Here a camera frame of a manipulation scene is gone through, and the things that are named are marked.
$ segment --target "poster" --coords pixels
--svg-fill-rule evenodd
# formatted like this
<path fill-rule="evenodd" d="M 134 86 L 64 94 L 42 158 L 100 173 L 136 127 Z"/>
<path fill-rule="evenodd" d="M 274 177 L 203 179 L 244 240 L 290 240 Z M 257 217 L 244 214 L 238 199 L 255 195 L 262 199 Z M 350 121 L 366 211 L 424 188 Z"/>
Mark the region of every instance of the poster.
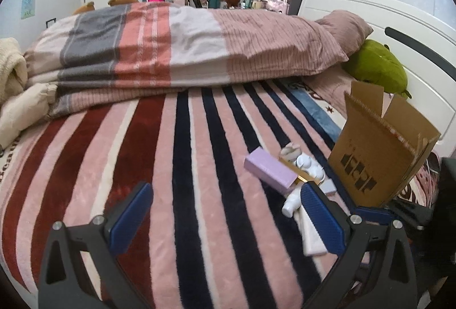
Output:
<path fill-rule="evenodd" d="M 21 19 L 35 16 L 35 0 L 22 0 Z"/>

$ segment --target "cardboard box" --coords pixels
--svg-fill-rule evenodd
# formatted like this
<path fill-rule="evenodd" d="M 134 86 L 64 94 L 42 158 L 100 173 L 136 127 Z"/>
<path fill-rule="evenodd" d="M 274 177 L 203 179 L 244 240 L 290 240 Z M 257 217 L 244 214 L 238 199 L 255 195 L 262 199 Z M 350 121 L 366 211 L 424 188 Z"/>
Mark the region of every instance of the cardboard box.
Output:
<path fill-rule="evenodd" d="M 382 116 L 383 87 L 353 81 L 345 93 L 347 122 L 329 165 L 358 206 L 383 206 L 411 181 L 440 137 L 404 98 Z"/>

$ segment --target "white headboard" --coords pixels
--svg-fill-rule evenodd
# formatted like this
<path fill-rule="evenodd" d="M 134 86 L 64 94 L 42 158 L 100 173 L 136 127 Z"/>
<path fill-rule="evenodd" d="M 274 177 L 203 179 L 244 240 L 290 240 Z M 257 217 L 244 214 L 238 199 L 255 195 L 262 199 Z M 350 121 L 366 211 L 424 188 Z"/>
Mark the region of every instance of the white headboard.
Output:
<path fill-rule="evenodd" d="M 456 30 L 396 0 L 302 0 L 298 15 L 316 20 L 336 9 L 362 17 L 374 30 L 369 38 L 387 44 L 404 65 L 409 78 L 407 90 L 412 95 L 409 102 L 441 132 L 434 150 L 440 156 L 450 156 L 456 148 L 456 81 L 453 80 L 456 78 Z M 440 59 L 438 67 L 414 49 L 387 36 L 387 27 L 424 44 L 448 63 Z"/>

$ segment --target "printed logo on box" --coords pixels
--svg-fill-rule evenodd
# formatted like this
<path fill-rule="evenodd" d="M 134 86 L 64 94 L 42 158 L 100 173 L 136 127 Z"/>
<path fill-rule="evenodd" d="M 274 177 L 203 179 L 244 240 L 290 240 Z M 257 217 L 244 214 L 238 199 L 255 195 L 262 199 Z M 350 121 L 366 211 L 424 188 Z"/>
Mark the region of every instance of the printed logo on box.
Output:
<path fill-rule="evenodd" d="M 343 155 L 341 164 L 347 175 L 351 175 L 354 179 L 357 190 L 365 193 L 366 190 L 371 191 L 377 184 L 377 181 L 366 171 L 364 164 L 358 161 L 352 153 Z"/>

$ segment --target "blue gripper pad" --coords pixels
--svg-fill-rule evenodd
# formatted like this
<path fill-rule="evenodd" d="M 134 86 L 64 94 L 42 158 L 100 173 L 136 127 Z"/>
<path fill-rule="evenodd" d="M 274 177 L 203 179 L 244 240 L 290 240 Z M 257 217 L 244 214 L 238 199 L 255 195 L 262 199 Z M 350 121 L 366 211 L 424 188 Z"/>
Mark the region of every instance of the blue gripper pad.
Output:
<path fill-rule="evenodd" d="M 311 218 L 326 249 L 332 254 L 341 256 L 345 251 L 346 236 L 343 228 L 321 199 L 321 195 L 317 194 L 311 186 L 311 182 L 304 184 L 301 188 L 302 205 Z"/>
<path fill-rule="evenodd" d="M 363 220 L 379 223 L 380 225 L 388 225 L 394 220 L 394 215 L 391 212 L 377 207 L 358 207 L 353 213 L 361 216 Z"/>
<path fill-rule="evenodd" d="M 136 191 L 136 195 L 125 206 L 122 214 L 110 229 L 109 250 L 114 256 L 127 252 L 131 241 L 152 205 L 152 186 L 149 183 L 142 183 L 138 188 L 133 190 L 133 192 Z"/>

